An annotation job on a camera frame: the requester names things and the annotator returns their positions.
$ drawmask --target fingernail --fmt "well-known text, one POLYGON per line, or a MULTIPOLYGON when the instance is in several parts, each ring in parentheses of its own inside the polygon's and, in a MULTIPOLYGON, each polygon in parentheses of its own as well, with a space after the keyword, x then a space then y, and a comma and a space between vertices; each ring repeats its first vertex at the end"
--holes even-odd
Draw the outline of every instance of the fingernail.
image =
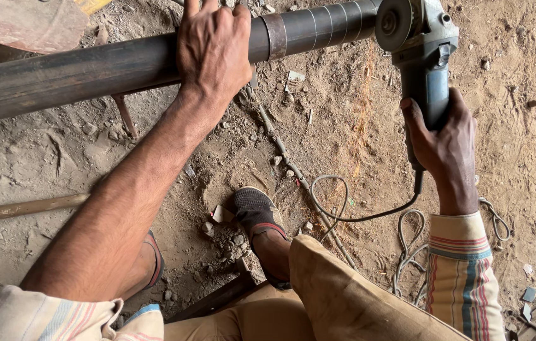
POLYGON ((403 98, 403 100, 400 101, 400 108, 406 109, 411 105, 411 98, 403 98))

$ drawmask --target grinder handle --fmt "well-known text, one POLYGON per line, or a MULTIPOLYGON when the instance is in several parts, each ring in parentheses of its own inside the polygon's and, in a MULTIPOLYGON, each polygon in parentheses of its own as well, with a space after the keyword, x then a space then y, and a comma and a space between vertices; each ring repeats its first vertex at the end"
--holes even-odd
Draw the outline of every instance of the grinder handle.
MULTIPOLYGON (((400 68, 402 97, 415 99, 428 130, 439 131, 445 126, 448 118, 448 57, 451 52, 449 44, 444 43, 434 44, 431 48, 423 46, 419 51, 403 51, 393 56, 401 62, 395 64, 400 68)), ((424 171, 425 168, 415 158, 407 125, 405 133, 409 162, 414 170, 424 171)))

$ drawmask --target yellow object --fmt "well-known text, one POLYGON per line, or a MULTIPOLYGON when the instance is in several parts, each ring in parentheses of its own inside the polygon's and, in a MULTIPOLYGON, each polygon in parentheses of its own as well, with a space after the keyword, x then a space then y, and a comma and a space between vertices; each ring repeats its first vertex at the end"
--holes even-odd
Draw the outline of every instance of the yellow object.
POLYGON ((74 0, 75 4, 87 15, 92 15, 102 7, 110 4, 112 0, 74 0))

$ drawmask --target beige trousers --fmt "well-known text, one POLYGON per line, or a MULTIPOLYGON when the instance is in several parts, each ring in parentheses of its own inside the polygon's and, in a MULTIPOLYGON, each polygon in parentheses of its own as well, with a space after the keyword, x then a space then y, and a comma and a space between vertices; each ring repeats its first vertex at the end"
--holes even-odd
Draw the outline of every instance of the beige trousers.
POLYGON ((165 340, 469 340, 379 288, 310 236, 293 239, 300 301, 271 298, 165 325, 165 340))

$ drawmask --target steel pipe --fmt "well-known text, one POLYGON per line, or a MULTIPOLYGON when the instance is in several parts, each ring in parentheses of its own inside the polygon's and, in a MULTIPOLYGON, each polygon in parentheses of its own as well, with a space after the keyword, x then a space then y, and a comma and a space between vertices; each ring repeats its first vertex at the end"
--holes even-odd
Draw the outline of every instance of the steel pipe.
MULTIPOLYGON (((381 0, 355 0, 251 20, 249 62, 349 43, 373 34, 381 0)), ((177 34, 140 38, 0 64, 0 119, 174 84, 177 34)))

